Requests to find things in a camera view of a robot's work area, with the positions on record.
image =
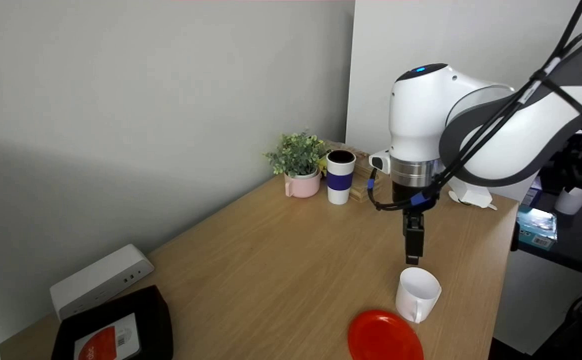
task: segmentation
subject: green plant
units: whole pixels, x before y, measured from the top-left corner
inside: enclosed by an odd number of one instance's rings
[[[318,161],[326,154],[325,142],[307,132],[282,134],[273,152],[264,154],[273,166],[274,174],[285,173],[290,177],[310,175],[316,171]]]

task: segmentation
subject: grey wall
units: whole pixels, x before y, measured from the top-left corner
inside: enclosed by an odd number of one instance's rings
[[[280,133],[343,141],[353,6],[0,1],[0,342],[265,182]]]
[[[578,0],[418,0],[355,3],[346,142],[387,148],[389,95],[405,71],[446,63],[520,87],[547,59]],[[582,18],[575,34],[582,31]],[[521,199],[531,178],[496,189]]]

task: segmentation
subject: wooden table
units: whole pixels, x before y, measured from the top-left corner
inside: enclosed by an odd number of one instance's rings
[[[494,203],[443,194],[425,214],[419,266],[442,285],[428,319],[411,324],[427,360],[488,357],[517,212],[508,198]],[[153,251],[156,270],[126,292],[158,285],[175,360],[346,360],[353,317],[395,311],[404,246],[400,212],[332,205],[324,183],[287,198],[278,176]],[[1,343],[2,360],[48,359],[57,329],[48,315]]]

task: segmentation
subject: pink mug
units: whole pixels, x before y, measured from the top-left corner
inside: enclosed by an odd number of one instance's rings
[[[298,175],[293,178],[284,174],[284,193],[295,198],[309,198],[320,189],[318,170],[310,175]]]

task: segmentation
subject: mug handle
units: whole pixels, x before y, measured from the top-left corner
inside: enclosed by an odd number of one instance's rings
[[[293,195],[293,192],[291,191],[291,181],[284,183],[284,194],[288,197]]]
[[[415,300],[415,319],[413,322],[416,324],[422,322],[422,301],[420,299]]]

